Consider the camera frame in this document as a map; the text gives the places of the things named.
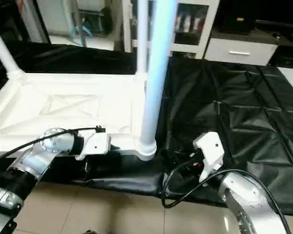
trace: white cabinet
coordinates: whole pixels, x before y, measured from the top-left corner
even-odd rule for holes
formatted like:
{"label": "white cabinet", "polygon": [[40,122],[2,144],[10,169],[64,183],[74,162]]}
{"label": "white cabinet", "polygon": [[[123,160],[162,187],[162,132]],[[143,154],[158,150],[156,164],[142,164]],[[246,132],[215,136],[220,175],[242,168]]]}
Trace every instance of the white cabinet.
{"label": "white cabinet", "polygon": [[277,47],[274,44],[212,38],[205,59],[265,66]]}
{"label": "white cabinet", "polygon": [[[124,48],[137,47],[137,0],[123,0]],[[202,59],[214,22],[219,0],[179,0],[171,51],[191,53]],[[149,35],[154,1],[149,1]]]}

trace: white pipe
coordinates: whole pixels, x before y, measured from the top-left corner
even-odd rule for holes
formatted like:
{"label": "white pipe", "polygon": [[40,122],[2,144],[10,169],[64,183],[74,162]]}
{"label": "white pipe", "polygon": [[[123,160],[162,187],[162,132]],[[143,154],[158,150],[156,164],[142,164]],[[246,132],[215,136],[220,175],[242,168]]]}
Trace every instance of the white pipe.
{"label": "white pipe", "polygon": [[148,0],[138,1],[137,73],[147,72]]}
{"label": "white pipe", "polygon": [[160,112],[168,56],[177,12],[177,0],[155,1],[154,27],[146,87],[146,101],[140,136],[145,153],[156,150],[155,133]]}
{"label": "white pipe", "polygon": [[9,50],[0,37],[0,60],[3,63],[8,78],[19,78],[23,71],[18,67]]}
{"label": "white pipe", "polygon": [[122,10],[123,10],[123,32],[124,32],[124,49],[125,52],[131,52],[131,32],[130,32],[130,20],[132,19],[131,12],[131,1],[122,0]]}

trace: shelf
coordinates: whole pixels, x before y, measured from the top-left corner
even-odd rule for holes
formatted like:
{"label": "shelf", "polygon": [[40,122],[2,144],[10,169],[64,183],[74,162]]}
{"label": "shelf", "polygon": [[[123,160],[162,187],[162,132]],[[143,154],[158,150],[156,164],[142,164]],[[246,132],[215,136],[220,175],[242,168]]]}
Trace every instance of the shelf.
{"label": "shelf", "polygon": [[285,37],[280,39],[275,38],[273,32],[261,31],[253,29],[247,35],[235,34],[235,33],[221,33],[218,29],[213,28],[211,31],[211,38],[216,39],[227,39],[227,40],[239,40],[239,41],[248,41],[248,42],[257,42],[257,43],[266,43],[273,45],[283,45],[293,47],[293,42],[289,41]]}
{"label": "shelf", "polygon": [[[132,40],[132,46],[138,47],[138,41]],[[170,50],[176,52],[186,52],[186,53],[196,53],[198,49],[197,45],[183,45],[183,44],[175,44],[172,43]]]}
{"label": "shelf", "polygon": [[194,5],[210,5],[211,0],[178,0],[178,3],[194,4]]}

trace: drawer handle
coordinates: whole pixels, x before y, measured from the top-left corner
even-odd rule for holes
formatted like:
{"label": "drawer handle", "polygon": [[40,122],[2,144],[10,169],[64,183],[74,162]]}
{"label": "drawer handle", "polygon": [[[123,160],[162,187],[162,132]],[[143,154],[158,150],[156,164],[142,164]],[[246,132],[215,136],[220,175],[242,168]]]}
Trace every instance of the drawer handle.
{"label": "drawer handle", "polygon": [[245,56],[251,55],[251,53],[249,53],[249,52],[237,52],[237,51],[229,51],[229,54],[232,54],[232,55],[245,55]]}

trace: white metal frame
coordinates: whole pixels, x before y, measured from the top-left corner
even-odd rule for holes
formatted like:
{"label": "white metal frame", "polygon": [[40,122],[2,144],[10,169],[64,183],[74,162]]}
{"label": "white metal frame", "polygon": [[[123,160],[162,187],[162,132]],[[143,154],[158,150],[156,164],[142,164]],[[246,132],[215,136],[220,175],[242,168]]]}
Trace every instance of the white metal frame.
{"label": "white metal frame", "polygon": [[[147,17],[147,7],[145,4],[147,0],[139,0],[140,9],[139,14],[141,19]],[[117,88],[122,82],[131,82],[133,95],[140,98],[140,106],[144,105],[143,117],[139,116],[139,111],[133,113],[131,118],[135,120],[136,125],[141,127],[139,134],[130,133],[112,133],[111,143],[119,147],[120,153],[123,155],[136,155],[144,161],[153,159],[157,146],[155,141],[155,132],[157,128],[158,114],[160,111],[162,92],[166,77],[166,69],[169,55],[169,45],[173,36],[173,26],[177,10],[177,0],[161,0],[156,3],[154,14],[154,29],[152,33],[153,47],[150,53],[150,61],[147,73],[147,23],[143,20],[139,22],[139,48],[138,53],[138,70],[135,75],[120,76],[120,75],[95,75],[95,74],[32,74],[22,71],[12,55],[5,46],[0,37],[0,60],[3,63],[6,71],[8,82],[0,91],[0,114],[4,112],[9,114],[9,109],[5,107],[13,106],[15,101],[15,93],[18,92],[24,85],[28,83],[37,83],[40,88],[45,90],[55,90],[67,92],[62,86],[79,85],[91,92],[95,88],[95,84],[102,85],[102,83],[109,84],[111,87]],[[144,101],[145,81],[147,79],[146,98]],[[35,108],[36,100],[31,101],[31,106],[27,109]],[[18,110],[19,113],[25,113],[26,109]],[[0,134],[0,143],[5,146],[12,146],[13,143],[19,140],[19,136],[3,136]]]}
{"label": "white metal frame", "polygon": [[[196,59],[202,59],[206,46],[207,46],[211,29],[212,29],[212,25],[215,19],[215,15],[218,9],[219,0],[178,0],[178,2],[186,3],[186,4],[209,6],[204,27],[203,27],[203,31],[199,38],[199,43],[197,45],[172,43],[170,48],[171,51],[195,53]],[[132,4],[130,3],[130,0],[123,0],[123,8],[125,8],[124,10],[126,12],[126,14],[123,14],[125,51],[131,52],[131,45],[132,47],[138,47],[138,41],[135,39],[131,40],[131,37],[130,37],[131,35],[130,19],[132,18]]]}

